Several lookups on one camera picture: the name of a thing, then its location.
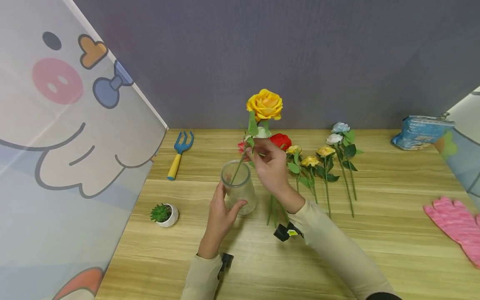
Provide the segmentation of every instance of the beige sleeve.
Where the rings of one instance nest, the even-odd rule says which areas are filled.
[[[188,271],[180,300],[213,300],[221,267],[220,255],[214,259],[204,259],[196,255]]]
[[[359,300],[376,292],[394,294],[380,268],[310,201],[288,215],[305,237],[305,243],[333,268]]]

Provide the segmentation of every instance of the clear glass jar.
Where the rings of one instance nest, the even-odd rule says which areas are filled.
[[[239,212],[239,215],[246,215],[251,213],[257,206],[257,195],[253,187],[250,168],[245,163],[240,165],[235,180],[230,183],[233,174],[239,167],[239,163],[239,160],[227,162],[222,169],[220,177],[227,190],[227,196],[225,197],[227,209],[231,209],[240,200],[247,200],[248,204],[242,207]]]

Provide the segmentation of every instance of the pink glove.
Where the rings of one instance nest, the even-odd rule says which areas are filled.
[[[480,268],[480,215],[475,220],[463,203],[443,196],[433,202],[433,207],[426,205],[423,210]]]

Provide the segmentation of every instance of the yellow rose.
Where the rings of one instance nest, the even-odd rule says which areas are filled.
[[[317,154],[321,157],[327,157],[332,153],[335,153],[335,149],[329,146],[325,146],[317,150]]]
[[[302,160],[300,163],[303,165],[303,166],[311,166],[311,167],[315,167],[320,161],[316,158],[316,157],[313,157],[313,156],[307,156],[304,160]]]
[[[247,102],[247,110],[255,112],[257,122],[271,118],[280,120],[282,108],[282,98],[267,89],[262,89],[258,94],[250,97]]]
[[[295,154],[295,152],[297,152],[300,154],[301,153],[301,148],[299,146],[290,146],[288,147],[287,149],[287,153],[289,154]]]

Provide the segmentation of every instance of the blue garden rake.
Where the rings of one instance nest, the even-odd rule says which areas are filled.
[[[185,131],[183,132],[183,135],[185,136],[185,138],[183,139],[183,143],[181,143],[181,144],[179,143],[180,138],[182,136],[182,132],[180,132],[179,138],[175,142],[175,146],[173,146],[173,148],[178,153],[175,156],[175,159],[173,159],[173,163],[172,163],[172,166],[170,167],[170,171],[168,171],[168,175],[167,175],[168,180],[175,180],[175,177],[177,176],[177,171],[178,171],[179,165],[180,165],[181,154],[183,153],[183,151],[187,151],[188,149],[190,149],[193,145],[193,133],[190,131],[190,136],[192,137],[192,140],[190,141],[189,144],[187,144],[187,137],[188,136],[187,136],[187,133]]]

